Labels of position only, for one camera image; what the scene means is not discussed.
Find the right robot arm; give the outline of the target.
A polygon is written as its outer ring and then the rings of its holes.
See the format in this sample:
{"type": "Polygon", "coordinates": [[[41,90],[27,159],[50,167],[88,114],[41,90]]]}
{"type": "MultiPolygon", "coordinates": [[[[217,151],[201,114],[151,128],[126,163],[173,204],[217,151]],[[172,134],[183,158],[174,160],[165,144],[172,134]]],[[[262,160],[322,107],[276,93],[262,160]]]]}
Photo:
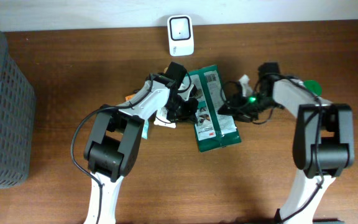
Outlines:
{"type": "Polygon", "coordinates": [[[351,107],[332,103],[292,76],[268,73],[255,88],[236,82],[238,93],[224,100],[219,114],[257,123],[266,109],[284,108],[296,119],[292,155],[296,174],[290,194],[277,209],[275,223],[312,223],[328,187],[354,163],[351,107]]]}

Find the white cream tube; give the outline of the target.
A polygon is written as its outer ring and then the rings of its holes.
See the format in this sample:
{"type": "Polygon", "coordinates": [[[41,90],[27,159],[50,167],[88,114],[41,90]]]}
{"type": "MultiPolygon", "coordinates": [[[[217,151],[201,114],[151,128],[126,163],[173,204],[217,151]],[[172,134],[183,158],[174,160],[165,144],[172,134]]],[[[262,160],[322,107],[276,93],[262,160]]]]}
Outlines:
{"type": "Polygon", "coordinates": [[[170,96],[172,92],[173,78],[167,75],[168,67],[165,67],[162,73],[154,77],[157,84],[153,91],[157,96],[154,99],[153,105],[156,106],[154,125],[165,126],[168,128],[176,128],[176,124],[168,119],[168,109],[166,104],[172,99],[170,96]]]}

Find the white barcode scanner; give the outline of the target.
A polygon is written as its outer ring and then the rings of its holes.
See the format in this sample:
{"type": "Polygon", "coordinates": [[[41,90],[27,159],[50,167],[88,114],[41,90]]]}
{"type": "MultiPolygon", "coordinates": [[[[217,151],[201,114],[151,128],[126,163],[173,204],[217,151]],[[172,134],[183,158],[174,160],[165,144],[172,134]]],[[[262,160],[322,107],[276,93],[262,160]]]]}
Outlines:
{"type": "Polygon", "coordinates": [[[193,23],[188,15],[167,19],[169,52],[172,57],[192,55],[195,51],[193,23]]]}

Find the green lid jar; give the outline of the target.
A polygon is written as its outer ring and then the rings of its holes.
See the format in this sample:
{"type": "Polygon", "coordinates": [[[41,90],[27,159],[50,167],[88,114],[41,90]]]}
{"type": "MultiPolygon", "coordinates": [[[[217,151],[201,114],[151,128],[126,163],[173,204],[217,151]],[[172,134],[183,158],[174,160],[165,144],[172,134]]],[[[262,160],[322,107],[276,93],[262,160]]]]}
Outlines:
{"type": "Polygon", "coordinates": [[[303,84],[309,91],[313,92],[317,96],[321,96],[323,89],[316,80],[305,80],[303,84]]]}

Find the mint green tissue packet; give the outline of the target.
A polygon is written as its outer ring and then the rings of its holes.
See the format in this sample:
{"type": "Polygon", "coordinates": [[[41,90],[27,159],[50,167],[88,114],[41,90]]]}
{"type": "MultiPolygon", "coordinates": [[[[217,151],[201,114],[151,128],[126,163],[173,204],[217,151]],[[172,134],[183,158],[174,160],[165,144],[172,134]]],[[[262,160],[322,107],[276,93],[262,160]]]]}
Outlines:
{"type": "Polygon", "coordinates": [[[149,131],[149,121],[145,120],[144,127],[142,129],[142,138],[148,139],[148,131],[149,131]]]}

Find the green wipes packet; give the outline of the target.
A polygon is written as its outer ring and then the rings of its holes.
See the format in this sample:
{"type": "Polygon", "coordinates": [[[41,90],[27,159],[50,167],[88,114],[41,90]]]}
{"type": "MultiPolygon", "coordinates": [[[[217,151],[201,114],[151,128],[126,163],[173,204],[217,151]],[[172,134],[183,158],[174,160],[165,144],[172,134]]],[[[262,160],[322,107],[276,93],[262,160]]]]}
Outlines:
{"type": "Polygon", "coordinates": [[[218,66],[193,70],[190,78],[196,88],[193,97],[198,100],[194,129],[199,152],[241,143],[233,117],[218,113],[225,100],[218,66]]]}

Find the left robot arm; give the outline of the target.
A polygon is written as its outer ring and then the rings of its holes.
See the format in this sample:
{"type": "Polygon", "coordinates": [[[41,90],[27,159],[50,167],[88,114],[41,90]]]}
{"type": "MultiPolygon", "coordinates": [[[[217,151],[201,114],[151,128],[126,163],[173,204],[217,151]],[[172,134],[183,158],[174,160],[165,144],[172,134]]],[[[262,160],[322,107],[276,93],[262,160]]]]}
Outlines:
{"type": "Polygon", "coordinates": [[[165,122],[195,122],[198,102],[195,85],[183,85],[184,76],[171,78],[151,74],[129,100],[103,105],[92,113],[95,121],[84,150],[91,177],[91,196],[86,223],[115,223],[121,184],[132,170],[139,153],[145,123],[165,111],[165,122]]]}

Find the grey plastic mesh basket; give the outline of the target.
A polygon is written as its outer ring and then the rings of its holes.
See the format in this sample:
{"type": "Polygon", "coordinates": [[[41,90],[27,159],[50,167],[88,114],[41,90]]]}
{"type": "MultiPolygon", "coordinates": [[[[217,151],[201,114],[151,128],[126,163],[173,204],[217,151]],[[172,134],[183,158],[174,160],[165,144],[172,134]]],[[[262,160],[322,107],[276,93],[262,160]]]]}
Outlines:
{"type": "Polygon", "coordinates": [[[0,31],[0,189],[20,185],[29,175],[35,106],[34,88],[0,31]]]}

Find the small orange packet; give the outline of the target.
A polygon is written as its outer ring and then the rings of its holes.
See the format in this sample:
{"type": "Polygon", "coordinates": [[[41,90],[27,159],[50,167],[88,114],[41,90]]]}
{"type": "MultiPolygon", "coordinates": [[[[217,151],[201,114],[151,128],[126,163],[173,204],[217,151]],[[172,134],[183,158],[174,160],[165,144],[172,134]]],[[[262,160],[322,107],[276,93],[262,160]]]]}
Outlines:
{"type": "Polygon", "coordinates": [[[129,95],[129,96],[126,96],[126,101],[131,100],[133,97],[134,97],[134,95],[129,95]]]}

